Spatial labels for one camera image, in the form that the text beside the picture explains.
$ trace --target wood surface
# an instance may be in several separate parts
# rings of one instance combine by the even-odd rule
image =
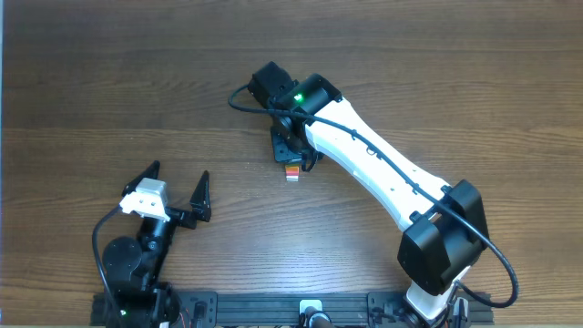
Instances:
[[[154,159],[176,206],[210,171],[212,220],[178,231],[163,271],[180,289],[404,291],[383,207],[329,159],[286,182],[270,119],[228,108],[270,60],[479,188],[521,283],[497,323],[582,322],[583,3],[6,0],[3,323],[88,323],[91,231]],[[100,246],[139,224],[117,216]],[[510,291],[487,252],[466,280]]]

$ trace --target wooden table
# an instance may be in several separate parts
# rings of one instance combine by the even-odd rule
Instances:
[[[521,282],[498,323],[580,323],[582,32],[566,1],[6,0],[3,323],[88,323],[91,231],[154,159],[176,206],[211,174],[212,220],[178,231],[163,271],[180,289],[404,291],[383,207],[329,159],[286,182],[270,119],[227,106],[270,60],[481,190]],[[116,217],[101,247],[139,224]],[[487,252],[467,283],[509,293]]]

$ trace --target black cable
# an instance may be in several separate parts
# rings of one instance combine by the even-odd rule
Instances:
[[[460,222],[462,225],[464,225],[466,229],[468,229],[469,231],[474,233],[475,236],[479,240],[481,240],[494,253],[494,255],[500,260],[502,265],[504,265],[504,268],[506,269],[506,271],[508,272],[508,276],[510,277],[510,281],[512,282],[512,293],[510,294],[510,297],[508,298],[508,300],[505,302],[491,302],[487,299],[484,299],[484,298],[478,296],[475,292],[472,292],[469,288],[467,288],[465,285],[463,285],[460,282],[460,287],[464,290],[464,292],[466,292],[468,295],[472,296],[476,301],[478,301],[484,305],[487,305],[490,307],[495,307],[495,308],[506,308],[506,307],[512,305],[517,300],[517,298],[518,298],[517,274],[514,272],[514,269],[512,268],[512,265],[510,264],[510,262],[508,261],[506,256],[504,256],[504,254],[497,248],[497,246],[491,240],[489,240],[484,234],[482,234],[476,227],[474,227],[471,223],[466,221],[462,216],[457,214],[454,210],[451,210],[450,208],[445,206],[439,200],[436,200],[433,196],[431,196],[429,193],[427,193],[425,190],[423,190],[421,187],[419,187],[418,184],[416,184],[414,181],[412,181],[411,178],[409,178],[401,169],[399,169],[399,167],[396,164],[394,164],[394,162],[391,159],[389,159],[386,155],[384,155],[384,153],[380,149],[378,149],[371,141],[369,141],[367,138],[363,137],[356,130],[349,129],[342,124],[338,124],[338,123],[336,123],[334,121],[330,121],[329,119],[326,119],[326,118],[319,118],[319,117],[316,117],[316,116],[310,115],[310,114],[303,114],[303,113],[292,112],[292,111],[281,110],[281,109],[246,108],[246,107],[239,106],[239,105],[235,104],[233,102],[233,99],[243,89],[247,88],[247,86],[248,85],[245,85],[245,86],[238,88],[237,90],[235,90],[235,92],[232,93],[232,95],[230,95],[229,106],[231,106],[232,108],[238,109],[240,111],[247,112],[247,113],[267,114],[267,115],[275,115],[275,116],[283,116],[283,117],[311,119],[311,120],[322,122],[322,123],[327,124],[329,126],[338,128],[338,129],[350,134],[351,136],[353,136],[353,138],[358,138],[359,140],[361,140],[361,142],[363,144],[365,144],[368,147],[368,149],[370,149],[371,151],[376,153],[376,156],[379,159],[383,159],[387,164],[389,164],[389,166],[397,174],[399,174],[399,176],[401,176],[401,178],[403,178],[404,181],[408,185],[410,185],[414,191],[420,193],[423,197],[425,197],[426,199],[431,201],[443,213],[452,216],[454,219],[456,219],[458,222]]]
[[[119,211],[119,205],[117,205],[113,210],[111,210],[108,214],[106,214],[106,216],[103,217],[103,219],[99,220],[99,222],[95,225],[95,229],[93,229],[93,237],[92,237],[92,241],[93,241],[93,255],[95,255],[95,263],[97,264],[97,271],[99,272],[99,276],[101,277],[101,280],[103,281],[103,286],[105,287],[105,294],[107,297],[109,297],[109,301],[111,302],[111,307],[113,308],[113,312],[116,314],[117,318],[119,319],[119,324],[123,327],[123,320],[121,319],[121,312],[119,310],[118,304],[116,303],[116,300],[113,297],[113,293],[111,292],[111,290],[109,289],[109,285],[107,284],[107,278],[106,278],[106,273],[105,270],[103,269],[103,263],[101,263],[101,258],[99,257],[99,248],[97,246],[97,234],[99,233],[99,229],[101,229],[101,226],[109,219],[111,219],[111,217],[113,217],[114,215],[116,215]]]

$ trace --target wooden tabletop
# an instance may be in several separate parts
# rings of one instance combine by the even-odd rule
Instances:
[[[580,323],[582,31],[570,1],[6,0],[3,323],[88,323],[91,231],[154,159],[185,209],[209,170],[213,209],[178,230],[162,280],[405,291],[401,233],[373,196],[329,159],[286,182],[271,120],[227,106],[270,60],[327,77],[411,161],[479,188],[521,286],[497,323]],[[118,215],[100,246],[140,221]],[[510,291],[489,252],[466,281]]]

